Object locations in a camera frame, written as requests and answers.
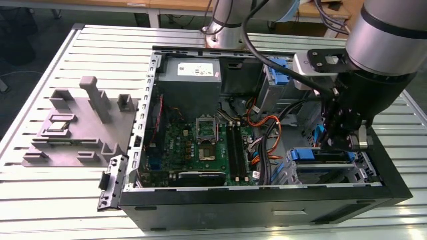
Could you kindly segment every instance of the label sticker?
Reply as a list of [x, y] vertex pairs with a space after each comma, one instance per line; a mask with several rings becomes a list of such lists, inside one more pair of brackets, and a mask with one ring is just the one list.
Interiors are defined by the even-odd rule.
[[260, 179], [262, 177], [262, 173], [259, 171], [255, 171], [253, 174], [252, 174], [252, 178], [253, 179]]
[[177, 65], [177, 76], [213, 77], [213, 64], [181, 62]]
[[260, 113], [260, 108], [257, 106], [252, 107], [253, 112], [256, 112], [257, 114]]
[[147, 5], [141, 3], [128, 3], [127, 5], [131, 7], [147, 7]]

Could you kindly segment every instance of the white cable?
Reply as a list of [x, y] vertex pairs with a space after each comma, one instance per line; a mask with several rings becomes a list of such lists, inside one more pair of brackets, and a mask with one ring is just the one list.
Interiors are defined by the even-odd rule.
[[16, 72], [11, 72], [8, 74], [1, 75], [0, 78], [9, 76], [12, 74], [40, 74], [40, 75], [43, 75], [43, 73], [37, 72], [37, 71], [16, 71]]

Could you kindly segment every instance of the metal bracket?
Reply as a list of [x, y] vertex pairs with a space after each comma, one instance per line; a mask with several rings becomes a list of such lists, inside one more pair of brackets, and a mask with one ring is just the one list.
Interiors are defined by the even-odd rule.
[[119, 207], [120, 196], [125, 185], [125, 176], [129, 157], [119, 155], [109, 161], [108, 170], [101, 173], [99, 188], [100, 193], [97, 211], [121, 210]]

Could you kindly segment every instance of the gray plastic part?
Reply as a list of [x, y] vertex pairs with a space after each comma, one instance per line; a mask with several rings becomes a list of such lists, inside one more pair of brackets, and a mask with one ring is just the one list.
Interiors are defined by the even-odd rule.
[[104, 143], [103, 147], [101, 147], [101, 151], [100, 151], [101, 156], [104, 157], [105, 161], [111, 161], [111, 159], [123, 154], [123, 151], [119, 147], [119, 144], [116, 144], [113, 146], [113, 149], [111, 150], [109, 146], [107, 143]]
[[88, 98], [91, 100], [91, 105], [97, 112], [101, 123], [108, 124], [112, 121], [112, 118], [108, 113], [108, 105], [105, 104], [105, 100], [103, 99], [99, 88], [96, 87], [97, 82], [99, 80], [96, 79], [96, 77], [84, 76], [80, 81], [80, 88], [87, 92]]
[[81, 163], [97, 163], [101, 160], [93, 151], [79, 151], [77, 159]]
[[[117, 98], [109, 99], [111, 122], [108, 124], [101, 123], [88, 98], [76, 97], [73, 101], [68, 101], [68, 109], [60, 109], [61, 113], [53, 108], [28, 150], [29, 155], [44, 152], [48, 158], [45, 161], [28, 161], [24, 158], [21, 165], [24, 167], [107, 167], [111, 158], [128, 149], [136, 117], [136, 111], [120, 111], [117, 101]], [[133, 99], [132, 104], [136, 108], [139, 100]], [[41, 137], [41, 134], [52, 125], [51, 119], [57, 116], [77, 120], [69, 122], [69, 138], [57, 135], [51, 138]], [[104, 144], [108, 145], [111, 152], [108, 152], [108, 149], [103, 150]], [[77, 159], [79, 152], [95, 152], [99, 161], [81, 162]]]
[[53, 107], [57, 110], [61, 110], [61, 109], [69, 109], [67, 102], [73, 101], [75, 98], [72, 97], [67, 89], [56, 89], [49, 100]]
[[44, 138], [49, 138], [49, 137], [69, 138], [72, 136], [72, 132], [68, 129], [65, 129], [63, 132], [49, 132], [44, 130], [44, 132], [40, 135]]
[[48, 158], [48, 155], [43, 151], [28, 152], [24, 155], [24, 159], [31, 163], [45, 163]]
[[55, 122], [76, 122], [77, 117], [75, 114], [52, 114], [49, 121]]
[[120, 112], [135, 112], [136, 110], [132, 102], [132, 97], [129, 94], [119, 95], [117, 105], [120, 108]]

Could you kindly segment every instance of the metal sheet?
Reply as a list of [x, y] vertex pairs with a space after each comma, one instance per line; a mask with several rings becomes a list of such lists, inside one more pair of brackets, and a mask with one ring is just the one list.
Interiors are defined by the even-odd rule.
[[[31, 134], [49, 114], [55, 88], [79, 88], [83, 75], [99, 79], [99, 88], [113, 98], [143, 95], [152, 46], [203, 47], [197, 31], [87, 25], [73, 30], [0, 143], [1, 239], [424, 239], [427, 236], [427, 128], [423, 114], [403, 93], [374, 129], [411, 188], [414, 198], [395, 207], [375, 209], [338, 225], [221, 229], [215, 231], [141, 232], [119, 212], [96, 212], [97, 182], [103, 168], [24, 168], [21, 156]], [[295, 52], [342, 48], [346, 41], [312, 37], [252, 34], [264, 51]]]

